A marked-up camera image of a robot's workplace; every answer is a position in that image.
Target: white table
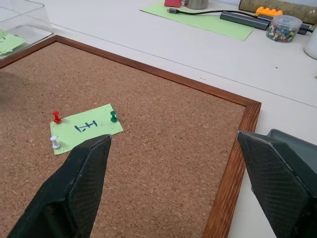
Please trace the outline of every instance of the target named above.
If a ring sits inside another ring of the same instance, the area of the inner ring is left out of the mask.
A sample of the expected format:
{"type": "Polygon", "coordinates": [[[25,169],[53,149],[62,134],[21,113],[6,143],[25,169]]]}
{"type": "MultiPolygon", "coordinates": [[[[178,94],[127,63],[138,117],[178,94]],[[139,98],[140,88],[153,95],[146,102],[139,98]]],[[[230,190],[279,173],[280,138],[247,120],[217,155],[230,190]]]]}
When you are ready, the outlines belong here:
{"type": "MultiPolygon", "coordinates": [[[[156,0],[40,1],[57,34],[260,101],[257,133],[277,128],[317,144],[317,60],[303,51],[308,36],[282,44],[255,29],[239,41],[139,11],[156,0]]],[[[247,173],[229,237],[275,237],[247,173]]]]}

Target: colorful push pins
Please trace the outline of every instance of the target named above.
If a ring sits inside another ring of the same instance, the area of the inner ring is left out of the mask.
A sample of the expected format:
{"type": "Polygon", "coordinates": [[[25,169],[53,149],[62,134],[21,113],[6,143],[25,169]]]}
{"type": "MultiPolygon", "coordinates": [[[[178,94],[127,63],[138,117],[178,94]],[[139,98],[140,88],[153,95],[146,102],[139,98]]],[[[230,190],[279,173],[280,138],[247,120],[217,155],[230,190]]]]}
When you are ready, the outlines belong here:
{"type": "Polygon", "coordinates": [[[112,112],[110,112],[110,114],[111,114],[111,121],[112,122],[117,122],[118,121],[118,118],[117,118],[117,115],[115,114],[115,111],[112,111],[112,112]]]}
{"type": "Polygon", "coordinates": [[[53,112],[53,115],[55,116],[54,122],[55,122],[56,124],[60,124],[61,119],[58,117],[59,112],[58,112],[58,111],[55,111],[55,112],[53,112]]]}
{"type": "Polygon", "coordinates": [[[51,137],[51,142],[53,143],[53,149],[57,150],[60,148],[60,144],[57,142],[57,136],[52,136],[51,137]]]}

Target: white cylinder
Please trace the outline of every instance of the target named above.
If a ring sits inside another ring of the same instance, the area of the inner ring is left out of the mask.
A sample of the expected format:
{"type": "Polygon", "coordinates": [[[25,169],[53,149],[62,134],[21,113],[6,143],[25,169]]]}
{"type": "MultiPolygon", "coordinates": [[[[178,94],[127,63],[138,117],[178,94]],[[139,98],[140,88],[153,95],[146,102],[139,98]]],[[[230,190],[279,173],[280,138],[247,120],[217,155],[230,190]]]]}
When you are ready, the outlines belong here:
{"type": "Polygon", "coordinates": [[[317,28],[313,31],[304,50],[309,56],[317,59],[317,28]]]}

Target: wooden frame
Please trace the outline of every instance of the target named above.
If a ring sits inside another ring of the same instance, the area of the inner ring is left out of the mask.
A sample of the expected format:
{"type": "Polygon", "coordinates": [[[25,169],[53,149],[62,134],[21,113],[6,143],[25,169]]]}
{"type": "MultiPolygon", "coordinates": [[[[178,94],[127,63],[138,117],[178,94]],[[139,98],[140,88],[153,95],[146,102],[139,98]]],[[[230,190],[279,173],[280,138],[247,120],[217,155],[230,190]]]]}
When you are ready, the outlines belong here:
{"type": "MultiPolygon", "coordinates": [[[[132,68],[162,77],[164,79],[188,86],[190,88],[214,95],[216,97],[225,99],[227,101],[239,104],[245,107],[245,111],[239,125],[239,130],[247,130],[254,132],[258,121],[261,103],[215,88],[195,80],[167,72],[165,70],[146,65],[128,59],[113,53],[109,53],[92,46],[82,44],[58,35],[52,36],[36,45],[29,47],[19,53],[0,60],[0,68],[3,68],[21,58],[24,58],[54,42],[59,42],[80,50],[92,53],[94,55],[130,66],[132,68]]],[[[245,170],[245,163],[237,139],[235,139],[228,163],[226,165],[221,184],[219,186],[215,201],[213,203],[203,238],[226,238],[228,236],[231,221],[238,199],[240,186],[242,182],[243,173],[245,170]]]]}

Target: green paper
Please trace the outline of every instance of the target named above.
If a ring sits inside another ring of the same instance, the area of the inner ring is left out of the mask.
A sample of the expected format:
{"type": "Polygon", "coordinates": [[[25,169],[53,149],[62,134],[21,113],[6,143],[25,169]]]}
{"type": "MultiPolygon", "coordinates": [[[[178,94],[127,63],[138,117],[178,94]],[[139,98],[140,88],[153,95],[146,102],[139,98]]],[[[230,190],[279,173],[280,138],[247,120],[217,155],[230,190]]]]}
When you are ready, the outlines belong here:
{"type": "Polygon", "coordinates": [[[22,45],[25,40],[21,37],[14,36],[3,30],[0,30],[0,54],[6,54],[14,48],[22,45]]]}
{"type": "Polygon", "coordinates": [[[83,113],[62,118],[60,124],[51,122],[51,134],[52,136],[57,136],[57,142],[61,144],[59,149],[54,150],[54,154],[59,155],[70,151],[85,140],[96,136],[104,134],[114,135],[122,132],[123,129],[119,121],[116,123],[111,122],[110,112],[112,111],[112,106],[107,104],[83,113]]]}
{"type": "MultiPolygon", "coordinates": [[[[167,9],[170,7],[164,6],[163,2],[155,3],[148,6],[141,11],[151,13],[157,16],[178,21],[190,26],[195,26],[204,30],[212,31],[220,35],[229,36],[238,40],[246,40],[246,38],[253,31],[253,27],[241,25],[238,23],[221,20],[219,16],[212,15],[184,15],[168,13],[167,9]]],[[[181,11],[196,12],[186,7],[181,7],[181,11]]]]}

